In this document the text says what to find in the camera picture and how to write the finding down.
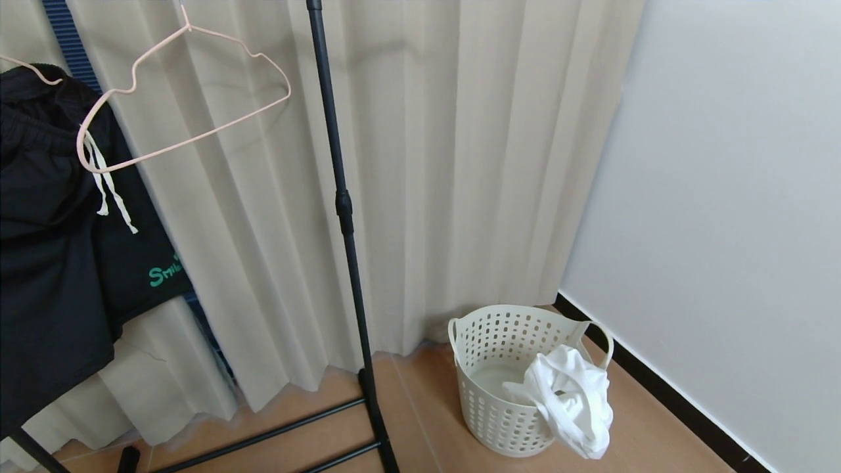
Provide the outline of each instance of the white drawstring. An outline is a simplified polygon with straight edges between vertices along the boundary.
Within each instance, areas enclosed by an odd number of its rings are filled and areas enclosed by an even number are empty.
[[[103,156],[102,152],[99,150],[97,146],[97,142],[93,139],[91,133],[85,130],[85,149],[87,150],[87,154],[90,156],[90,163],[91,166],[97,167],[99,169],[104,169],[108,166],[105,162],[105,157]],[[108,190],[111,191],[111,195],[114,197],[114,201],[117,202],[117,208],[119,209],[119,213],[123,216],[123,221],[129,227],[132,233],[137,233],[137,227],[131,225],[131,216],[129,216],[129,210],[125,208],[125,202],[123,198],[117,194],[117,189],[114,187],[114,179],[111,178],[111,173],[92,173],[93,179],[97,183],[97,187],[99,188],[99,193],[103,196],[103,204],[102,207],[99,208],[97,212],[100,215],[107,215],[108,214],[108,202],[105,196],[105,189],[103,188],[103,179],[105,180],[105,184],[108,186]]]

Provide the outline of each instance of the basket handle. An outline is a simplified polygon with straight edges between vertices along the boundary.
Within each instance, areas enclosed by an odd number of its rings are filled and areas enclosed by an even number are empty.
[[[456,338],[458,337],[456,323],[458,319],[450,319],[450,322],[447,324],[447,335],[450,336],[450,346],[452,347],[452,358],[456,362],[456,366],[458,366],[458,347],[456,346]]]
[[[578,343],[581,341],[581,338],[584,336],[584,333],[587,332],[587,327],[595,325],[598,327],[602,333],[605,334],[605,338],[607,339],[607,353],[605,353],[605,358],[601,360],[597,366],[602,369],[607,369],[607,365],[611,362],[613,358],[613,336],[611,335],[610,331],[605,328],[605,326],[601,325],[599,322],[593,321],[584,321],[579,322],[578,326],[575,328],[572,336],[572,342]]]

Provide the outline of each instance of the blue striped material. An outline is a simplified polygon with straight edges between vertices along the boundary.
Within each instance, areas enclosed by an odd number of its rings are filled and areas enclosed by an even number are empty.
[[[41,0],[41,3],[44,5],[44,11],[58,40],[67,68],[70,69],[70,75],[86,83],[96,92],[102,93],[103,90],[99,87],[97,75],[93,73],[93,66],[87,58],[85,46],[79,38],[79,32],[76,30],[76,24],[73,23],[73,17],[65,0]]]

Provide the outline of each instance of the basket bottom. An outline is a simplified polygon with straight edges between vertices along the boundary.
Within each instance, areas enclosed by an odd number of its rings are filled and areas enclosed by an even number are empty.
[[[470,379],[491,395],[508,400],[508,392],[502,387],[502,383],[506,381],[521,383],[523,376],[524,373],[520,367],[509,364],[488,364],[471,373]]]

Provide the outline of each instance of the laundry basket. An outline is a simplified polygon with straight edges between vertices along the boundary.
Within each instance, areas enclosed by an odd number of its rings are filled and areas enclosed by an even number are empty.
[[[452,319],[448,332],[458,393],[473,436],[494,452],[517,458],[539,454],[552,444],[552,432],[537,408],[506,401],[502,383],[523,382],[537,354],[548,354],[560,344],[577,348],[592,363],[581,342],[592,323],[525,306],[487,306]],[[606,335],[602,369],[613,354],[613,340]]]

